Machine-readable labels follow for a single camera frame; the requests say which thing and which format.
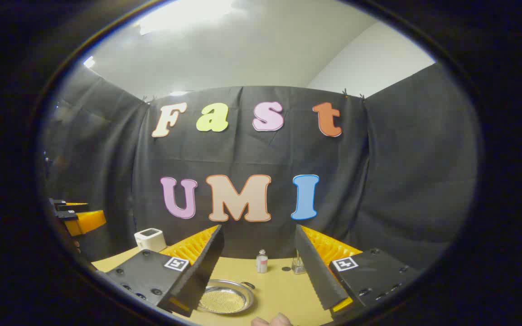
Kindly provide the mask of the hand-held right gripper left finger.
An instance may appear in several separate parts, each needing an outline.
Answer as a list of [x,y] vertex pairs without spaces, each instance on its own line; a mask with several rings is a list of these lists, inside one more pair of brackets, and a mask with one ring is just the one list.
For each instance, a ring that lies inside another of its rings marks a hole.
[[222,226],[215,225],[161,252],[141,249],[106,276],[130,295],[190,317],[205,293],[223,247]]

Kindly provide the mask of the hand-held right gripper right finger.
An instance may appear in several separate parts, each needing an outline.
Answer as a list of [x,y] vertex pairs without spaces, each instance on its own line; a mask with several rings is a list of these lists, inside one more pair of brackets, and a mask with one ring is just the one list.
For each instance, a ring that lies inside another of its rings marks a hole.
[[359,250],[304,225],[296,226],[295,249],[332,317],[387,301],[420,275],[381,249]]

